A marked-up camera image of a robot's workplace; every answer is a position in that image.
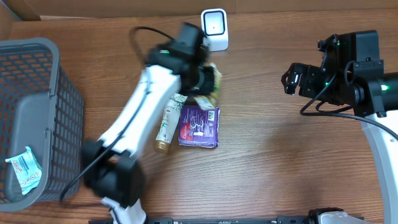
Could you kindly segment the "green yellow juice pouch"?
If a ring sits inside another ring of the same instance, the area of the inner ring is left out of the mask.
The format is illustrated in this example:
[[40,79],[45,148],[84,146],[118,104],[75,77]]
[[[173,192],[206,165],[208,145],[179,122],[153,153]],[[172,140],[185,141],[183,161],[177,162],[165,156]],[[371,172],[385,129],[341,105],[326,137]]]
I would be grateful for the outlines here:
[[212,110],[218,106],[219,103],[219,93],[220,93],[220,85],[222,74],[218,71],[216,65],[214,63],[206,64],[205,68],[209,68],[213,71],[214,75],[214,84],[213,84],[213,91],[209,95],[198,95],[194,96],[194,100],[198,104],[198,106],[204,110]]

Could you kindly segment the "teal wet wipes pack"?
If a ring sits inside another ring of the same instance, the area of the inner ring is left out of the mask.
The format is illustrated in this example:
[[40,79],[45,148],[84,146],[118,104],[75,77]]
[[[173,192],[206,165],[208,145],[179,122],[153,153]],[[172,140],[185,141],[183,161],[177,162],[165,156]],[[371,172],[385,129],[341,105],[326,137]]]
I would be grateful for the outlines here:
[[37,162],[32,149],[25,147],[25,152],[5,159],[14,169],[22,195],[28,194],[39,185],[42,177],[42,168]]

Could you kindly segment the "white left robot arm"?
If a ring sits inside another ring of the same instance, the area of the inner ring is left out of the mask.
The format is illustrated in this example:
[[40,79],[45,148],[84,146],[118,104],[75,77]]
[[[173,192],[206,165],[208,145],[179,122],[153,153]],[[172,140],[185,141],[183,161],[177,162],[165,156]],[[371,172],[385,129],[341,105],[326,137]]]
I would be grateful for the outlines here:
[[110,223],[145,223],[145,175],[139,158],[167,102],[176,93],[208,95],[214,87],[209,47],[169,41],[151,50],[121,114],[97,141],[81,149],[85,185],[109,208]]

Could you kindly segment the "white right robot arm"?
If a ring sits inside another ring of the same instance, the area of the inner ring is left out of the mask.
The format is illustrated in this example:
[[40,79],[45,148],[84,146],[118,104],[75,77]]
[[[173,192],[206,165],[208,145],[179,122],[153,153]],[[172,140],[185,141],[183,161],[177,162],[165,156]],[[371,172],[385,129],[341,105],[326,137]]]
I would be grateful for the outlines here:
[[[310,99],[300,114],[360,121],[371,147],[382,193],[384,223],[397,223],[397,74],[382,60],[325,58],[321,67],[293,63],[281,78],[286,94]],[[315,101],[341,108],[307,108]]]

